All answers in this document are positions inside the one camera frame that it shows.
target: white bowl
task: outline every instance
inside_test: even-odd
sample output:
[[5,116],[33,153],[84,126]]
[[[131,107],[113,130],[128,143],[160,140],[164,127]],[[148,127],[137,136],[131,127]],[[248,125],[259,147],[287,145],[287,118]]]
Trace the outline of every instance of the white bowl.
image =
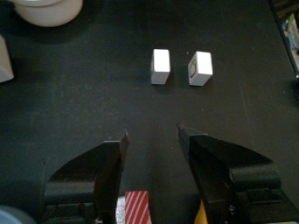
[[80,13],[83,0],[10,0],[20,17],[33,25],[67,24]]

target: black table surface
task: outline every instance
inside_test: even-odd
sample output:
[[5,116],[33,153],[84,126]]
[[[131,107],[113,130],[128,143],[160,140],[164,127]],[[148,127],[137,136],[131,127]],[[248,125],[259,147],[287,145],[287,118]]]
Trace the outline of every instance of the black table surface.
[[[0,84],[0,203],[39,219],[44,183],[120,130],[129,148],[120,195],[149,192],[153,223],[192,223],[199,194],[175,124],[271,158],[299,207],[295,71],[267,0],[84,0],[56,28],[25,23],[0,1],[13,80]],[[153,49],[172,72],[151,85]],[[213,75],[188,85],[196,51]]]

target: small white box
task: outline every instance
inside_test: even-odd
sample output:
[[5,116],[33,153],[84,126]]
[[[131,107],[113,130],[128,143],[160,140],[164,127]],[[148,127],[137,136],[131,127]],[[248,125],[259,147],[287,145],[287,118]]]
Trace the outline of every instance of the small white box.
[[212,76],[211,53],[196,52],[188,65],[189,85],[203,86]]
[[171,72],[169,51],[153,49],[153,57],[151,64],[151,82],[163,85]]
[[0,82],[9,81],[13,77],[14,75],[5,47],[5,39],[0,35]]

